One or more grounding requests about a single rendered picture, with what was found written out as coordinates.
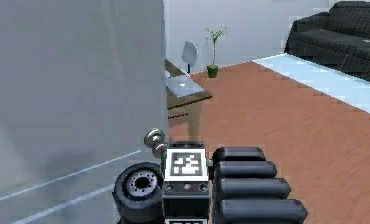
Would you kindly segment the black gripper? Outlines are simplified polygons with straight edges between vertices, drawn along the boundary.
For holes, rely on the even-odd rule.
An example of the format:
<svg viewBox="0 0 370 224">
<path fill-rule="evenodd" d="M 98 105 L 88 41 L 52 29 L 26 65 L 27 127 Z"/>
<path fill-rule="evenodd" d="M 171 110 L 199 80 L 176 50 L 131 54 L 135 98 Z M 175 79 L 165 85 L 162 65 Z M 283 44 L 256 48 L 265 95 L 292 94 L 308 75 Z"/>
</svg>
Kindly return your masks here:
<svg viewBox="0 0 370 224">
<path fill-rule="evenodd" d="M 146 224 L 162 216 L 161 167 L 141 162 L 126 168 L 117 178 L 112 196 L 119 215 L 129 223 Z"/>
</svg>

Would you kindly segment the silver round door knob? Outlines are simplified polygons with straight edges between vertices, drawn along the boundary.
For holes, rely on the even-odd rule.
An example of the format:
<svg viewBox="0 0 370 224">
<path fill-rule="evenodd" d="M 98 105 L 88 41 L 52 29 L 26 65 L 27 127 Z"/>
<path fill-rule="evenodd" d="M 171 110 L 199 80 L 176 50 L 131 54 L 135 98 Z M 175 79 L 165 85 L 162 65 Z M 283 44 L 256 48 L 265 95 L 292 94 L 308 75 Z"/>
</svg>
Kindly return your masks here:
<svg viewBox="0 0 370 224">
<path fill-rule="evenodd" d="M 165 133 L 160 129 L 152 129 L 146 133 L 144 144 L 150 148 L 155 158 L 161 158 L 167 150 Z"/>
</svg>

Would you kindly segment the brown wooden table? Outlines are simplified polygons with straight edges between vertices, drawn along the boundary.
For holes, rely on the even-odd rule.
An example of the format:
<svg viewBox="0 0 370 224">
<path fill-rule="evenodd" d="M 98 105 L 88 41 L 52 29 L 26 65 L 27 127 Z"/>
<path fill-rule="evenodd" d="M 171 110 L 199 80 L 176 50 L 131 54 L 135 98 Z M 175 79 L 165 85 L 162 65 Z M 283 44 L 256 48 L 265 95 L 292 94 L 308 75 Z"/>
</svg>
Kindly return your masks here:
<svg viewBox="0 0 370 224">
<path fill-rule="evenodd" d="M 188 73 L 165 60 L 165 80 L 179 75 L 187 75 L 191 78 Z M 212 94 L 203 88 L 202 92 L 178 98 L 167 87 L 167 96 L 168 116 L 185 114 L 189 140 L 197 141 L 199 139 L 201 103 L 210 99 Z"/>
</svg>

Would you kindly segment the grey room door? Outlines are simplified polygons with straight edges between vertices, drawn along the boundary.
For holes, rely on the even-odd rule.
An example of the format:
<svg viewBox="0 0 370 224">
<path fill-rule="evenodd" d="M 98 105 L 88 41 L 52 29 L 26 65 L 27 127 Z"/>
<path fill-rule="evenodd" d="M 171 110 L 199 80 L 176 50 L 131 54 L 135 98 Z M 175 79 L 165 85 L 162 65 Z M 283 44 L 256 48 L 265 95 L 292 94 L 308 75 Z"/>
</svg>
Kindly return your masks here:
<svg viewBox="0 0 370 224">
<path fill-rule="evenodd" d="M 0 0 L 0 224 L 116 224 L 164 62 L 163 0 Z"/>
</svg>

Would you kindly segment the grey laptop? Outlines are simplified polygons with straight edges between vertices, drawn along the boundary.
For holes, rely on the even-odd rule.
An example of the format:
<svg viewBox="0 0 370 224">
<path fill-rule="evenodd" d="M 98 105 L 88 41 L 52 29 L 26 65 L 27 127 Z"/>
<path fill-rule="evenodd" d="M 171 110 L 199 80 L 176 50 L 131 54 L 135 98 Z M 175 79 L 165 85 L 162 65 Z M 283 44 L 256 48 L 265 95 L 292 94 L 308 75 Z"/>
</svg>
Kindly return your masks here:
<svg viewBox="0 0 370 224">
<path fill-rule="evenodd" d="M 167 78 L 166 86 L 178 98 L 203 91 L 203 88 L 187 75 Z"/>
</svg>

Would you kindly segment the green potted house plant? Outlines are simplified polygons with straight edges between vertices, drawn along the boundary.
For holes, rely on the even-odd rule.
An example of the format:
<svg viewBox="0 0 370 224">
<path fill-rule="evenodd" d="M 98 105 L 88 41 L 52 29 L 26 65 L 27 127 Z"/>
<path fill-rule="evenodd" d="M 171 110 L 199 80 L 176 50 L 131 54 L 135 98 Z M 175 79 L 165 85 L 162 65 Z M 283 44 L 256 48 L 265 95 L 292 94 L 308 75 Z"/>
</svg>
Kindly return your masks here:
<svg viewBox="0 0 370 224">
<path fill-rule="evenodd" d="M 207 73 L 209 78 L 215 78 L 218 74 L 219 67 L 216 65 L 216 45 L 219 38 L 230 32 L 228 27 L 221 27 L 218 29 L 206 28 L 208 33 L 207 39 L 212 43 L 212 62 L 207 66 Z"/>
</svg>

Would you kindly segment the pale blue floor rug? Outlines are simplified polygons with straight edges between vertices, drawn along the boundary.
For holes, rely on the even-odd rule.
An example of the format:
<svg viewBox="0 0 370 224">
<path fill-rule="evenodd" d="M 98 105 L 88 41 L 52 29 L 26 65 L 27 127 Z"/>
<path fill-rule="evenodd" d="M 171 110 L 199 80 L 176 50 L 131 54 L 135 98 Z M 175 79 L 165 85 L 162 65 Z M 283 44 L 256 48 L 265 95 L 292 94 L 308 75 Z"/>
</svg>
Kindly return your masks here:
<svg viewBox="0 0 370 224">
<path fill-rule="evenodd" d="M 255 63 L 370 114 L 370 82 L 289 54 Z"/>
</svg>

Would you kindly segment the black sofa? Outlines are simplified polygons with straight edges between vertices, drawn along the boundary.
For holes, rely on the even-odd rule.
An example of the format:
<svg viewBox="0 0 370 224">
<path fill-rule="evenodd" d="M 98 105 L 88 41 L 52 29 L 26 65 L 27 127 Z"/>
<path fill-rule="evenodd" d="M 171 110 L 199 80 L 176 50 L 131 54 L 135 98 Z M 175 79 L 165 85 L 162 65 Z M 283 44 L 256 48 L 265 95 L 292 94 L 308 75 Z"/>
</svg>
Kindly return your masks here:
<svg viewBox="0 0 370 224">
<path fill-rule="evenodd" d="M 284 52 L 370 81 L 370 2 L 340 1 L 297 19 Z"/>
</svg>

